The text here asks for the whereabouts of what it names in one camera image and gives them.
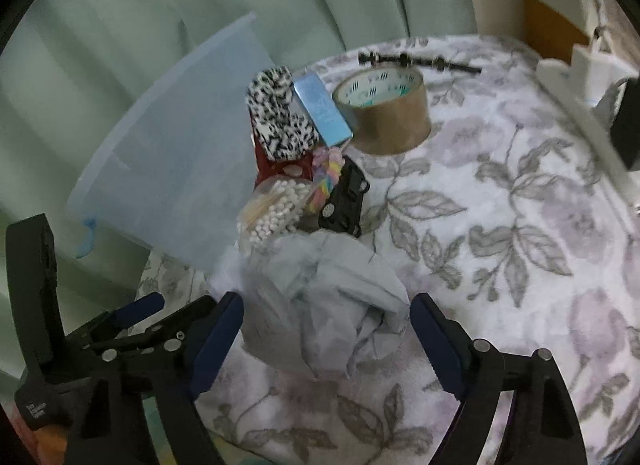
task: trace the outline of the floral tablecloth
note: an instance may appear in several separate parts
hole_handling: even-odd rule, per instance
[[[366,172],[362,242],[396,269],[410,297],[428,292],[472,337],[498,349],[552,350],[578,412],[590,463],[638,424],[640,241],[572,120],[536,82],[538,57],[514,40],[405,39],[380,51],[444,55],[482,74],[422,70],[433,131],[408,153],[348,154]],[[329,90],[360,69],[357,51],[314,64]],[[152,253],[139,294],[159,290],[159,315],[216,276]],[[508,414],[504,394],[481,463],[492,463]],[[204,424],[281,463],[428,463],[457,408],[412,331],[356,379],[286,375],[239,337],[212,389]]]

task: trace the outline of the curtain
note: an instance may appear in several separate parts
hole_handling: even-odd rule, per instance
[[[46,213],[66,331],[130,301],[147,256],[98,228],[94,251],[75,259],[85,232],[63,206],[76,178],[154,80],[251,10],[274,62],[292,68],[407,35],[476,32],[471,0],[36,0],[0,56],[0,233]],[[24,368],[5,273],[0,257],[3,398]]]

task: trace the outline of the toy car wheel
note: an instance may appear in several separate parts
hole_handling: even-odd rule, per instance
[[[323,218],[330,218],[331,216],[334,215],[335,212],[335,205],[332,203],[327,203],[323,208],[322,208],[322,217]]]

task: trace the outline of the silver screw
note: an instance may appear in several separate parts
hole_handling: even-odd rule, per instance
[[[484,339],[476,339],[474,340],[474,347],[481,353],[486,353],[491,349],[491,344]]]
[[[176,350],[180,349],[180,346],[182,346],[182,342],[180,342],[180,340],[178,340],[178,339],[169,339],[169,340],[167,340],[167,342],[164,343],[164,345],[162,347],[166,351],[172,352],[172,351],[176,351]]]
[[[335,205],[332,203],[329,203],[328,205],[325,205],[324,208],[322,209],[322,217],[330,218],[333,215],[334,211],[335,211]]]
[[[102,352],[102,359],[105,362],[111,362],[117,356],[118,356],[118,352],[113,348],[109,348],[108,350],[104,350]]]
[[[539,350],[536,351],[536,353],[544,361],[549,361],[549,360],[551,360],[553,358],[553,355],[551,354],[551,351],[549,351],[546,348],[540,348]]]

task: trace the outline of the crumpled plastic bag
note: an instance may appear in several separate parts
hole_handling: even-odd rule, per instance
[[[352,377],[358,363],[393,352],[408,326],[409,298],[393,268],[346,234],[281,236],[239,264],[226,261],[211,284],[241,294],[245,349],[275,368]]]

